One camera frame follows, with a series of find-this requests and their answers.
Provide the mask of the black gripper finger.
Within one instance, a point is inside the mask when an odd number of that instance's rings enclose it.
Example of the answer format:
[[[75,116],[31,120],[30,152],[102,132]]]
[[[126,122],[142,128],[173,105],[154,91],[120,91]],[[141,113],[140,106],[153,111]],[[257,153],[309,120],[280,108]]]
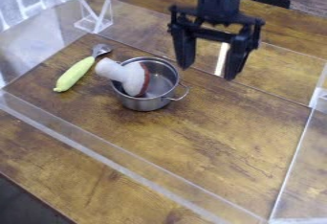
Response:
[[[252,51],[252,40],[245,34],[237,34],[226,51],[222,78],[233,80],[241,72],[248,55]]]
[[[172,43],[177,65],[186,70],[193,65],[196,39],[193,33],[181,26],[170,27]]]

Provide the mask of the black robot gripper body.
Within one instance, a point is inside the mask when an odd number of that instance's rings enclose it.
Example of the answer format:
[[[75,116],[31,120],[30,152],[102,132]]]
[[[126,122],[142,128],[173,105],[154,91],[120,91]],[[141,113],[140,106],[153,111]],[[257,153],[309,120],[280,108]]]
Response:
[[[196,0],[193,8],[172,5],[169,12],[169,33],[170,27],[178,25],[193,33],[194,39],[204,38],[218,42],[228,42],[229,45],[237,34],[245,34],[252,40],[252,48],[257,48],[264,21],[260,18],[240,13],[240,0]],[[236,24],[241,26],[241,30],[237,34],[225,34],[204,29],[201,27],[204,22],[212,26],[224,25],[225,27]]]

